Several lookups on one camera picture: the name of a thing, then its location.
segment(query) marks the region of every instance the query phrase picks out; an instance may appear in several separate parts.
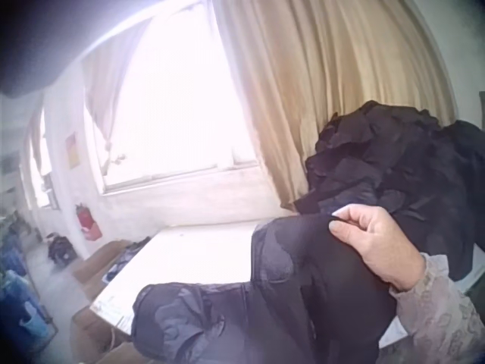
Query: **poster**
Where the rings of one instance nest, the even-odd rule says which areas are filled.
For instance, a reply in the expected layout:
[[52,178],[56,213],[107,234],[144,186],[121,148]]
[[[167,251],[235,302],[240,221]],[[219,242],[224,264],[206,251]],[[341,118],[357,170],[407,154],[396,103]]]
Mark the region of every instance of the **poster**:
[[80,164],[79,153],[77,152],[76,133],[73,133],[66,139],[66,150],[69,168],[73,169]]

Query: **window sill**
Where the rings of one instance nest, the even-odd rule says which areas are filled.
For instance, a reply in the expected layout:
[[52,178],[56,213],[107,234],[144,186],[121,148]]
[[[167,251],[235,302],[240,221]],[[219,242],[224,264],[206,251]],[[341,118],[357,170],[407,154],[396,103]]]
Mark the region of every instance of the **window sill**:
[[212,174],[232,174],[235,171],[240,171],[243,169],[252,169],[252,168],[259,168],[259,163],[257,161],[253,162],[246,162],[237,166],[234,166],[232,168],[228,169],[208,169],[205,171],[197,171],[197,172],[192,172],[192,173],[186,173],[186,174],[179,174],[177,176],[173,177],[161,177],[161,178],[154,178],[153,180],[146,181],[146,182],[133,182],[133,184],[129,186],[122,186],[122,187],[116,187],[116,186],[111,186],[111,187],[105,187],[104,192],[101,193],[102,196],[114,196],[114,195],[119,195],[122,193],[129,193],[129,192],[134,192],[138,190],[145,190],[148,188],[153,188],[153,187],[163,187],[167,186],[170,184],[176,184],[179,182],[188,182],[188,181],[194,181],[197,180],[198,178],[201,177],[206,177]]

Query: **camouflage sleeve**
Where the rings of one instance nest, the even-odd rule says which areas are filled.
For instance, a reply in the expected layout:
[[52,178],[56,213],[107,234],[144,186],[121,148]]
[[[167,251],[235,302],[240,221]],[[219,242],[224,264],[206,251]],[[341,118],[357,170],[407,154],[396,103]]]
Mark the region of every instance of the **camouflage sleeve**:
[[420,362],[473,362],[485,351],[485,327],[473,303],[448,278],[445,256],[423,254],[425,276],[397,299],[397,315]]

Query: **fingernail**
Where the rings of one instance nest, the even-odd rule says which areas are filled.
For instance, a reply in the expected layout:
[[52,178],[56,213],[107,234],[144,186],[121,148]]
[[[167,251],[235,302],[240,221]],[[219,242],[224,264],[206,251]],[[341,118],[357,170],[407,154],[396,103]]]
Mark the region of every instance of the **fingernail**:
[[329,224],[328,224],[328,228],[332,231],[338,231],[339,230],[339,222],[338,221],[331,221]]

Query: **hand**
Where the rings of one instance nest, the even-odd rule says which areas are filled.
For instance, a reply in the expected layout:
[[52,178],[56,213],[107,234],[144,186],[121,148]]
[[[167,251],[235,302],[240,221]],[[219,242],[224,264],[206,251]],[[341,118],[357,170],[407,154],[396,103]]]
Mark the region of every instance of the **hand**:
[[424,277],[424,258],[385,209],[348,205],[333,215],[345,222],[330,222],[332,235],[357,250],[383,281],[407,291]]

